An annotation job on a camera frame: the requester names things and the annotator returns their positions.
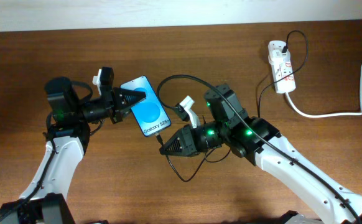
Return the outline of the blue Galaxy smartphone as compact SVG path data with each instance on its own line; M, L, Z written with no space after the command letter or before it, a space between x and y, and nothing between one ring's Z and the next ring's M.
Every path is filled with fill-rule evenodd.
M130 80L121 84L120 87L126 90L141 91L146 94L144 100L131 108L145 137L159 133L171 126L172 122L146 76Z

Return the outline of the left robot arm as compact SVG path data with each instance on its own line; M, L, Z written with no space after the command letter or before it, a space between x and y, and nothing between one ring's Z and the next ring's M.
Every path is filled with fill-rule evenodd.
M52 110L46 118L44 158L19 199L2 204L0 223L74 223L66 199L76 168L94 134L90 124L102 126L106 119L119 123L146 98L143 91L114 87L113 79L112 68L99 69L93 78L98 98L93 98L92 93L79 98L74 87L91 91L91 86L67 77L57 77L45 84Z

